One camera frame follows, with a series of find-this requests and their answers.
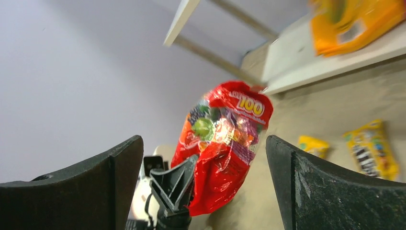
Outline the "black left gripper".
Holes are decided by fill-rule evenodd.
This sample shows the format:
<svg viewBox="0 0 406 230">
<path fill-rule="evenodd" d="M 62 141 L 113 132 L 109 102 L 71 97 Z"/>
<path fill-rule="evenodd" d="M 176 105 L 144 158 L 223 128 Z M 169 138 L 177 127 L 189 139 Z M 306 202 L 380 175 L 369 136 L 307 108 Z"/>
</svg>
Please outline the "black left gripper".
<svg viewBox="0 0 406 230">
<path fill-rule="evenodd" d="M 192 221 L 188 207 L 194 196 L 194 170 L 198 158 L 198 155 L 192 155 L 169 169 L 169 162 L 161 155 L 145 156 L 143 175 L 151 178 L 151 192 L 160 205 L 157 222 L 154 224 L 154 219 L 148 211 L 149 205 L 145 205 L 147 220 L 128 219 L 125 229 L 188 230 Z"/>
</svg>

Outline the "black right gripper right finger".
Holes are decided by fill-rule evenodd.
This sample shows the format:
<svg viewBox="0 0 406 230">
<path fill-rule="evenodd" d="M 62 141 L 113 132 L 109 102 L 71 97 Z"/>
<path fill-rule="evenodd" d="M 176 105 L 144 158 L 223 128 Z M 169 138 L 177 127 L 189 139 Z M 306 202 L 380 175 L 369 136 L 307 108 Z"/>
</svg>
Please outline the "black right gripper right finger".
<svg viewBox="0 0 406 230">
<path fill-rule="evenodd" d="M 406 185 L 311 155 L 276 135 L 266 155 L 287 230 L 403 230 Z"/>
</svg>

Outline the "orange mango candy bag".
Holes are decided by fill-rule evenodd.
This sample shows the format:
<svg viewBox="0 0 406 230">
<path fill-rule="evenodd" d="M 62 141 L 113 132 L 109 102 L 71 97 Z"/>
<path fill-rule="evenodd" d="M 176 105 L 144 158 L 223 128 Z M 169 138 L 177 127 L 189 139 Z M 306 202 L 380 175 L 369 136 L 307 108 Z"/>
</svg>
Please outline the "orange mango candy bag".
<svg viewBox="0 0 406 230">
<path fill-rule="evenodd" d="M 315 53 L 331 57 L 360 50 L 406 19 L 404 0 L 311 0 Z"/>
</svg>

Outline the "red mixed fruit candy bag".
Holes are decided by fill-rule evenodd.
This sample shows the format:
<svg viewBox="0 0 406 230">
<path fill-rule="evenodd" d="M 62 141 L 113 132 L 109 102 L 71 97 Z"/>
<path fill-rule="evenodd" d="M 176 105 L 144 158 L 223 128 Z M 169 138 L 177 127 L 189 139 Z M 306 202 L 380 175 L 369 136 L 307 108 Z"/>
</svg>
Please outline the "red mixed fruit candy bag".
<svg viewBox="0 0 406 230">
<path fill-rule="evenodd" d="M 219 84 L 189 111 L 170 165 L 198 156 L 191 216 L 213 213 L 234 198 L 272 113 L 270 99 L 242 81 Z"/>
</svg>

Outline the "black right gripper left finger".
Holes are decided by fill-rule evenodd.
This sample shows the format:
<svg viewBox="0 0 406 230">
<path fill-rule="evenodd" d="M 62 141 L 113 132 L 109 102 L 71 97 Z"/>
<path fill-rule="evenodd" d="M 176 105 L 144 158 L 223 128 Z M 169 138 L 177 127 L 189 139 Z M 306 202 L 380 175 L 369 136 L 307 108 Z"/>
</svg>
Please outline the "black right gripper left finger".
<svg viewBox="0 0 406 230">
<path fill-rule="evenodd" d="M 123 230 L 144 152 L 135 135 L 91 158 L 0 185 L 3 230 Z"/>
</svg>

